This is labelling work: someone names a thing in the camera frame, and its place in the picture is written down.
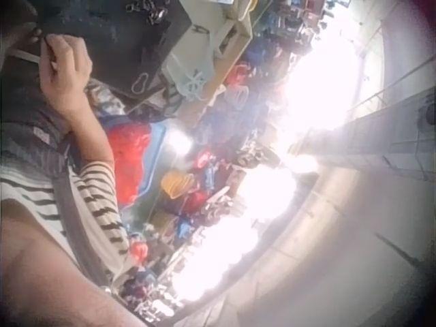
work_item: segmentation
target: finger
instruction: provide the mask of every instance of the finger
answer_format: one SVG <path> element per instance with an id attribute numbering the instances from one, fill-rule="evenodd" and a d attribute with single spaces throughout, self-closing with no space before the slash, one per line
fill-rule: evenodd
<path id="1" fill-rule="evenodd" d="M 40 82 L 46 84 L 51 82 L 53 77 L 53 69 L 48 54 L 47 43 L 41 41 L 41 56 L 40 56 Z"/>
<path id="2" fill-rule="evenodd" d="M 70 35 L 64 35 L 63 37 L 69 46 L 73 48 L 76 71 L 85 74 L 90 73 L 92 62 L 89 58 L 87 45 L 85 44 L 84 39 Z"/>
<path id="3" fill-rule="evenodd" d="M 47 35 L 46 41 L 56 57 L 58 73 L 72 75 L 76 70 L 74 51 L 72 47 L 67 43 L 62 35 Z"/>

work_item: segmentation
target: pillar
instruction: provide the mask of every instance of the pillar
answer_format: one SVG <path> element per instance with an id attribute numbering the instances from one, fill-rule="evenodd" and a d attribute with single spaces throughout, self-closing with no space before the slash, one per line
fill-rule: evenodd
<path id="1" fill-rule="evenodd" d="M 435 181 L 436 88 L 307 138 L 320 164 Z"/>

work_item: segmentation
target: backpack strap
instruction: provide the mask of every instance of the backpack strap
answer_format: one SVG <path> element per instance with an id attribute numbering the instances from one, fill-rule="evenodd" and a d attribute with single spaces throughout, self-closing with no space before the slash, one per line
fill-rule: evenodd
<path id="1" fill-rule="evenodd" d="M 110 292 L 109 279 L 89 242 L 74 200 L 67 158 L 32 133 L 29 135 L 26 127 L 15 126 L 12 135 L 19 135 L 16 138 L 3 126 L 1 134 L 2 155 L 25 162 L 51 179 L 59 215 L 80 270 L 87 279 Z"/>

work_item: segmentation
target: hand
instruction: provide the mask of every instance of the hand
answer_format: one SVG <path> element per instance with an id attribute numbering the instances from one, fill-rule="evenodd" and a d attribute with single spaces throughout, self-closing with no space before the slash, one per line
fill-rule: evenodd
<path id="1" fill-rule="evenodd" d="M 69 120 L 89 108 L 84 88 L 93 64 L 82 38 L 52 34 L 47 35 L 46 42 L 41 42 L 41 90 L 50 105 Z"/>

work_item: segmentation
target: black and white striped shirt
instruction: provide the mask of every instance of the black and white striped shirt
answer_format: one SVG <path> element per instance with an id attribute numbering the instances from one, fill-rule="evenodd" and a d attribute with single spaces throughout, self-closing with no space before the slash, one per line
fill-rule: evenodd
<path id="1" fill-rule="evenodd" d="M 25 206 L 35 220 L 76 262 L 65 236 L 51 182 L 45 176 L 29 174 L 2 165 L 1 199 L 13 199 Z M 80 175 L 70 171 L 72 191 L 87 236 L 104 268 L 117 276 L 132 265 L 127 232 L 116 204 L 114 171 L 102 162 L 86 165 Z"/>

